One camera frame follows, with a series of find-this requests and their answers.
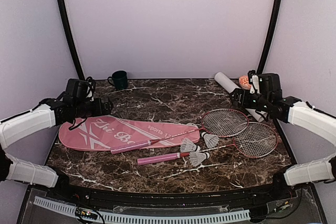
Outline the white shuttlecock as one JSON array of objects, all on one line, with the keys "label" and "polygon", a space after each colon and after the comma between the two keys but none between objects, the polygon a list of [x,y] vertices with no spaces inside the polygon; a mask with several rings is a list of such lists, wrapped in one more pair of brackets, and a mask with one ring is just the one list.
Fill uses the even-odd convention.
[{"label": "white shuttlecock", "polygon": [[207,160],[210,157],[208,152],[190,152],[189,153],[189,162],[193,167],[200,165],[203,161]]},{"label": "white shuttlecock", "polygon": [[182,144],[180,145],[180,152],[187,153],[187,152],[198,152],[201,148],[194,144],[190,139],[184,138],[182,140]]},{"label": "white shuttlecock", "polygon": [[214,148],[214,147],[217,146],[217,144],[219,142],[219,137],[217,135],[214,135],[214,134],[209,134],[209,133],[206,133],[206,132],[202,132],[201,137],[205,141],[205,145],[206,145],[207,148]]}]

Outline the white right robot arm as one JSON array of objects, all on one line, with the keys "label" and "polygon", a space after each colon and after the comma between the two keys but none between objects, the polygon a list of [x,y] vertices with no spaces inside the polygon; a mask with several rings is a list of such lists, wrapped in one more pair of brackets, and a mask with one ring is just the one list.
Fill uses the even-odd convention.
[{"label": "white right robot arm", "polygon": [[[323,112],[308,101],[293,96],[283,97],[279,75],[254,70],[248,73],[250,90],[236,88],[230,93],[234,106],[266,112],[271,118],[304,128],[335,146],[335,116]],[[289,167],[279,179],[268,188],[273,200],[280,199],[288,191],[288,186],[310,182],[332,183],[335,181],[335,153],[304,164]]]}]

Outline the orange patterned tube lid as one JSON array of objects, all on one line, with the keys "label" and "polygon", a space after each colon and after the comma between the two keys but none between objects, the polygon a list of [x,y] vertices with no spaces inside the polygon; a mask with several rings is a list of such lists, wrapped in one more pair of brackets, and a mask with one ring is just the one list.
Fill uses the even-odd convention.
[{"label": "orange patterned tube lid", "polygon": [[250,90],[251,84],[249,83],[248,76],[239,77],[239,85],[241,86],[241,88],[243,88],[245,90]]}]

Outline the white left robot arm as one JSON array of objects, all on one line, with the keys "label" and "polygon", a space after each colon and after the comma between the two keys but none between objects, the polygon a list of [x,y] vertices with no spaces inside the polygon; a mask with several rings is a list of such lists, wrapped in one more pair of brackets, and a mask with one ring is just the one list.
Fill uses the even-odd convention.
[{"label": "white left robot arm", "polygon": [[113,104],[110,100],[95,98],[96,82],[69,79],[66,89],[57,98],[45,98],[35,107],[1,120],[1,181],[14,180],[31,185],[53,188],[63,201],[74,197],[74,189],[65,181],[58,181],[61,174],[48,166],[41,166],[6,153],[17,141],[44,129],[71,123],[71,129],[79,125],[76,119],[109,115]]}]

